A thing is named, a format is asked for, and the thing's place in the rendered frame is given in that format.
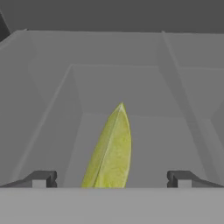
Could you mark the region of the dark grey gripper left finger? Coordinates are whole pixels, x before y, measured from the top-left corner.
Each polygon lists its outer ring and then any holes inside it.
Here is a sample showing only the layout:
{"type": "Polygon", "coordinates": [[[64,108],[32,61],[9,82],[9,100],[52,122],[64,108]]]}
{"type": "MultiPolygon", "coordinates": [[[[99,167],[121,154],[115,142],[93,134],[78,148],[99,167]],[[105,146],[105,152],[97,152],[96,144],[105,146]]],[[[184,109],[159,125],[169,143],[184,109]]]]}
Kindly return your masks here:
{"type": "Polygon", "coordinates": [[[33,171],[23,179],[0,185],[0,188],[51,188],[57,187],[56,171],[33,171]]]}

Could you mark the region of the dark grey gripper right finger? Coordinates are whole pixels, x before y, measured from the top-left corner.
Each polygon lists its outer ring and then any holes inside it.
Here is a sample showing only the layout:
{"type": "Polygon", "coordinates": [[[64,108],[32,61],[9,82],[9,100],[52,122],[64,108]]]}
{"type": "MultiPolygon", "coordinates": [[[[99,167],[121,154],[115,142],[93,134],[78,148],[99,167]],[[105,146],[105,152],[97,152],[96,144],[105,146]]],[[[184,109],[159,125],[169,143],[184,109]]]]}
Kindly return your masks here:
{"type": "Polygon", "coordinates": [[[224,185],[219,185],[204,179],[199,178],[191,171],[168,171],[167,172],[167,187],[172,188],[208,188],[219,187],[224,188],[224,185]]]}

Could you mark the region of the yellow-green lemon wedge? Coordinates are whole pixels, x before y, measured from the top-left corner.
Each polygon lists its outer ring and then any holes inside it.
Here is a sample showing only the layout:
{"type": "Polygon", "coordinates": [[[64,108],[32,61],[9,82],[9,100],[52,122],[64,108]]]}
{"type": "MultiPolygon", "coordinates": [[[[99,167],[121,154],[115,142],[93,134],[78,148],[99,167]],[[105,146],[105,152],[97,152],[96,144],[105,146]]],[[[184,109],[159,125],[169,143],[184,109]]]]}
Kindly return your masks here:
{"type": "Polygon", "coordinates": [[[130,172],[131,145],[130,122],[121,102],[105,123],[81,186],[124,188],[130,172]]]}

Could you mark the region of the grey fridge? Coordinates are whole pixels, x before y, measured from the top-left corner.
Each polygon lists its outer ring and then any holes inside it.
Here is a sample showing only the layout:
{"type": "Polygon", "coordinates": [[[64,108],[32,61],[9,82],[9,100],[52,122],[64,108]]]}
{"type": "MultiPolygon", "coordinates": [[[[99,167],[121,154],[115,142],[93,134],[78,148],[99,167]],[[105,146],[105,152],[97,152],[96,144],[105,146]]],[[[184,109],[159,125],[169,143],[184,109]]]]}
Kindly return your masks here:
{"type": "Polygon", "coordinates": [[[0,42],[0,185],[55,170],[77,187],[123,104],[131,187],[169,170],[224,185],[224,35],[16,31],[0,42]]]}

